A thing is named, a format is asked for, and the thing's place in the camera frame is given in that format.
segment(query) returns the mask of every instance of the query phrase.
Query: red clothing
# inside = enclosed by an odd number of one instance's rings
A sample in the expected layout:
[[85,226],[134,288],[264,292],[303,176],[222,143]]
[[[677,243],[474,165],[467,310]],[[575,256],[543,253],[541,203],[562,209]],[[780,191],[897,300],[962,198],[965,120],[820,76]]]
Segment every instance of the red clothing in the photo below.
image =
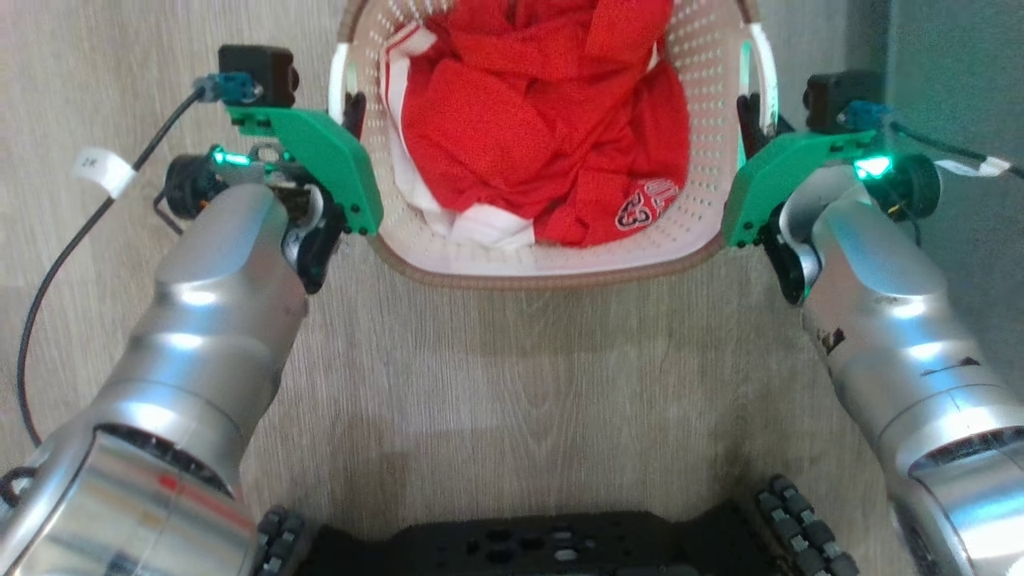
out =
[[689,119],[657,45],[671,0],[464,0],[427,22],[401,114],[441,207],[488,204],[540,241],[589,246],[654,221],[682,190]]

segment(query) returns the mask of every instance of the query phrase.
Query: basket handle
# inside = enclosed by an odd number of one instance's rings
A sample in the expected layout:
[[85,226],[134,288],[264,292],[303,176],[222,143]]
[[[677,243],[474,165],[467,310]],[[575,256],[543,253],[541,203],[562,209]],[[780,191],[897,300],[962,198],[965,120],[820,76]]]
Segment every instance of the basket handle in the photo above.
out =
[[739,13],[743,18],[754,53],[754,63],[758,67],[758,81],[761,89],[761,118],[759,125],[767,137],[775,135],[778,125],[778,73],[775,70],[775,56],[772,54],[771,43],[764,28],[761,27],[761,12],[758,0],[736,0],[739,3]]
[[[762,132],[771,137],[775,135],[775,127],[778,124],[778,73],[775,71],[775,58],[768,36],[761,27],[757,0],[735,1],[739,4],[739,12],[750,34],[754,60],[758,67],[758,79],[761,84],[759,124]],[[327,110],[331,118],[339,124],[345,112],[345,92],[358,91],[356,71],[348,66],[348,52],[355,36],[355,25],[358,24],[359,16],[369,3],[370,0],[350,0],[338,28],[338,46],[331,60],[331,76],[328,79]]]
[[327,84],[327,113],[338,124],[341,124],[345,114],[345,92],[354,94],[358,91],[355,69],[348,65],[348,52],[355,37],[355,25],[369,3],[370,0],[346,2],[345,13],[338,27],[338,46],[331,59],[331,76]]

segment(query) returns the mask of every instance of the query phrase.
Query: wooden floor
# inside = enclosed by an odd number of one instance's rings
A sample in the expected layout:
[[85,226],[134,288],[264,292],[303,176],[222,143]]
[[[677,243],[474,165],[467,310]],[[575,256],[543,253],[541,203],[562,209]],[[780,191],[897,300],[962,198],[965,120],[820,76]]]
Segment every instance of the wooden floor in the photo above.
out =
[[[824,30],[846,2],[762,4],[783,112],[799,110],[810,73],[874,57],[837,40],[854,27]],[[300,105],[323,108],[343,10],[329,0],[2,3],[0,467],[31,450],[11,392],[26,307],[103,198],[68,176],[78,150],[134,157],[191,79],[215,69],[222,43],[291,47]],[[29,361],[44,434],[95,394],[148,301],[174,242],[147,207],[167,162],[214,141],[240,140],[215,107],[190,112],[58,277]],[[762,254],[540,293],[427,288],[359,240],[333,265],[245,461],[254,512],[281,502],[373,537],[505,515],[682,519],[782,471],[863,573],[909,573],[879,467]]]

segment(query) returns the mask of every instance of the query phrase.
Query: white plastic basket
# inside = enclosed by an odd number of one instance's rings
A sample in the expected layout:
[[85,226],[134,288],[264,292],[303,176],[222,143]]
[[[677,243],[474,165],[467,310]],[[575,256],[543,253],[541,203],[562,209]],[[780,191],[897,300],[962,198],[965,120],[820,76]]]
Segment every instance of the white plastic basket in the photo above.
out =
[[775,64],[754,0],[675,0],[666,31],[668,59],[679,73],[690,113],[686,187],[672,208],[635,236],[591,248],[537,245],[492,250],[436,235],[394,186],[389,119],[378,92],[381,45],[406,24],[451,8],[454,0],[349,0],[332,65],[329,112],[340,121],[344,92],[367,96],[362,145],[384,205],[372,240],[378,255],[421,282],[473,288],[569,287],[647,278],[699,263],[721,247],[719,231],[741,160],[736,97],[758,68],[761,127],[778,116]]

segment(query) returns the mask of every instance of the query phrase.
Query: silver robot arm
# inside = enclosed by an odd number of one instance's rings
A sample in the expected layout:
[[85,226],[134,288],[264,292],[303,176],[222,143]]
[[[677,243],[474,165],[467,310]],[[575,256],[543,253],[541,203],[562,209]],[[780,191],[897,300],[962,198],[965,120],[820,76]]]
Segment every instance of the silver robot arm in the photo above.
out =
[[1024,404],[957,322],[938,268],[848,166],[824,170],[781,218],[810,271],[804,326],[882,465],[903,542],[927,576],[1022,576]]
[[243,184],[185,232],[110,378],[0,511],[0,573],[253,573],[239,465],[307,310],[288,228],[268,188]]

